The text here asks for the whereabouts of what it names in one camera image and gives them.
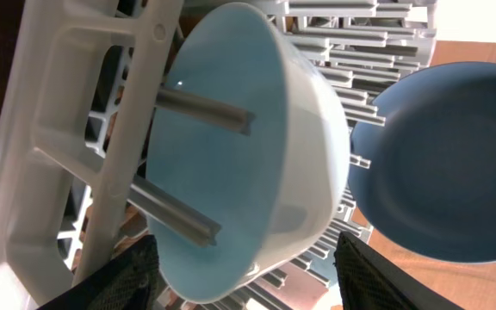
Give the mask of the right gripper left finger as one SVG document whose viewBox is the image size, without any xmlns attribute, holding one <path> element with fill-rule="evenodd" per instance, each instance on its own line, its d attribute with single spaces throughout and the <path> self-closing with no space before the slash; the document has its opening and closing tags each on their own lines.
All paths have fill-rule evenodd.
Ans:
<svg viewBox="0 0 496 310">
<path fill-rule="evenodd" d="M 157 240 L 146 235 L 40 310 L 148 310 L 156 301 Z"/>
</svg>

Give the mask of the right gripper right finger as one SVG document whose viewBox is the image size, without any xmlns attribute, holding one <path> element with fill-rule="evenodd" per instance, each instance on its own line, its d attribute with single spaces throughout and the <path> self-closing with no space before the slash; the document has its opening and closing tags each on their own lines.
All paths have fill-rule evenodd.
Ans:
<svg viewBox="0 0 496 310">
<path fill-rule="evenodd" d="M 350 232 L 334 252 L 345 310 L 458 310 L 460 307 L 417 281 Z"/>
</svg>

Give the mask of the blue plate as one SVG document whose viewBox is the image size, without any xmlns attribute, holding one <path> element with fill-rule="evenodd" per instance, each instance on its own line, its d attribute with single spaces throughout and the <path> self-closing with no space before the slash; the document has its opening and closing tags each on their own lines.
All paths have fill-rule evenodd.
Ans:
<svg viewBox="0 0 496 310">
<path fill-rule="evenodd" d="M 385 125 L 351 133 L 352 150 L 370 162 L 348 181 L 364 217 L 419 255 L 496 262 L 496 64 L 416 71 L 375 106 Z"/>
</svg>

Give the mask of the light blue rice bowl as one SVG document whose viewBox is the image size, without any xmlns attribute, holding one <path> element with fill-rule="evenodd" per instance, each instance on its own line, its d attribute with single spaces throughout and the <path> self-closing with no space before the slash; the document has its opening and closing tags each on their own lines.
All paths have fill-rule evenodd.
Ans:
<svg viewBox="0 0 496 310">
<path fill-rule="evenodd" d="M 160 270 L 210 303 L 312 246 L 337 212 L 350 137 L 336 92 L 259 9 L 228 3 L 188 35 L 166 84 L 252 112 L 247 135 L 157 110 L 146 178 L 220 224 L 193 245 L 155 220 Z"/>
</svg>

